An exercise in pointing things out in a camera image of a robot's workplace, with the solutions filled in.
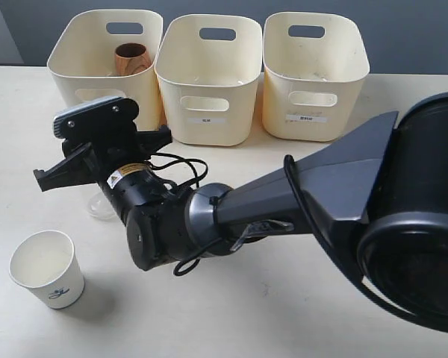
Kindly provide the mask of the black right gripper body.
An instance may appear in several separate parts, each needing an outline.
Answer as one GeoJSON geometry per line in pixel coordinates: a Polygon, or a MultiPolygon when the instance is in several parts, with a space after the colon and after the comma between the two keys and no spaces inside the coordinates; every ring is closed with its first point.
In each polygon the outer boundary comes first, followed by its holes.
{"type": "Polygon", "coordinates": [[[64,156],[82,145],[91,145],[92,154],[86,160],[97,185],[109,200],[120,219],[125,220],[128,211],[147,201],[157,201],[165,190],[164,184],[153,174],[146,163],[151,154],[141,152],[135,126],[111,131],[85,142],[62,143],[64,156]]]}

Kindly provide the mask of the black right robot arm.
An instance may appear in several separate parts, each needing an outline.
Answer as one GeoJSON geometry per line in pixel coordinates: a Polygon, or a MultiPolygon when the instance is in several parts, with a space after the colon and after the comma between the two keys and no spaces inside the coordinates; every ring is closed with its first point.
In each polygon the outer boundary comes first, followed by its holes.
{"type": "Polygon", "coordinates": [[[42,191],[97,184],[125,225],[134,264],[180,277],[271,236],[311,234],[383,310],[448,333],[448,92],[367,120],[331,145],[238,188],[162,178],[171,131],[139,131],[137,102],[103,97],[53,122],[63,159],[42,191]]]}

